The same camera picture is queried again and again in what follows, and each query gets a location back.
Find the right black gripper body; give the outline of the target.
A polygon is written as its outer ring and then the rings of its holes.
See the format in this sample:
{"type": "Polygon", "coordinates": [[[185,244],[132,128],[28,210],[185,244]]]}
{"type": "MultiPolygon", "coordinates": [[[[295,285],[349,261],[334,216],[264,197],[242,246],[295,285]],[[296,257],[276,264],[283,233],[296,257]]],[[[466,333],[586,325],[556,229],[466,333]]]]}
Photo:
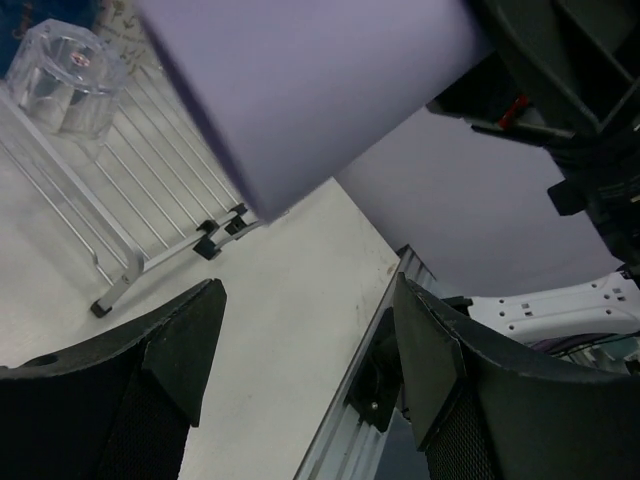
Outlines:
{"type": "Polygon", "coordinates": [[[472,1],[491,53],[427,104],[556,149],[639,147],[636,1],[472,1]]]}

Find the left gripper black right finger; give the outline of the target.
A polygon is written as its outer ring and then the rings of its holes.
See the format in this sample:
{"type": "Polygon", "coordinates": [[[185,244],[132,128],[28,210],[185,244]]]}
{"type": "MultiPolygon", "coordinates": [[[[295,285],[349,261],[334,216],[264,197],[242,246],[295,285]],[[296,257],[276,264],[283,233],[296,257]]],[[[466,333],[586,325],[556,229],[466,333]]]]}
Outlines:
{"type": "Polygon", "coordinates": [[[393,314],[433,479],[635,479],[639,380],[530,349],[399,277],[393,314]]]}

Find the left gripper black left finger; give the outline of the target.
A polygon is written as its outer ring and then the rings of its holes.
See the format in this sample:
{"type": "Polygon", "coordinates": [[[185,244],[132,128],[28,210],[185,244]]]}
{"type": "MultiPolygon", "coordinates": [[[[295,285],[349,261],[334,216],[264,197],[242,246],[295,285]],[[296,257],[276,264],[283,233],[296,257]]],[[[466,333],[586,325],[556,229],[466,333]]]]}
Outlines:
{"type": "Polygon", "coordinates": [[[207,279],[68,348],[1,370],[4,479],[176,479],[227,294],[207,279]]]}

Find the lavender plastic cup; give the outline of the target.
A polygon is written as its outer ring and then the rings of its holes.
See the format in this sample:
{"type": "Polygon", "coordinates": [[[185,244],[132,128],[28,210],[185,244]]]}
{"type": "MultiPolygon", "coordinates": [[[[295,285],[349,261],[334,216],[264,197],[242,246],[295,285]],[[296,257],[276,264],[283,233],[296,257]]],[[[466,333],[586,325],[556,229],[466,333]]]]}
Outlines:
{"type": "Polygon", "coordinates": [[[464,1],[139,1],[203,139],[280,217],[491,51],[464,1]]]}

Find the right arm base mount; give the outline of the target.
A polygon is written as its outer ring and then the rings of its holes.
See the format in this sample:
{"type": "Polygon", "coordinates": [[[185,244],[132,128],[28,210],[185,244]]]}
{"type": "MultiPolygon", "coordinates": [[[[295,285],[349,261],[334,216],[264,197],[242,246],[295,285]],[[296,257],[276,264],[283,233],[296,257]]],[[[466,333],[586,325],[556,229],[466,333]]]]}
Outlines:
{"type": "Polygon", "coordinates": [[[347,394],[347,402],[365,423],[388,430],[403,384],[394,311],[387,308],[378,323],[347,394]]]}

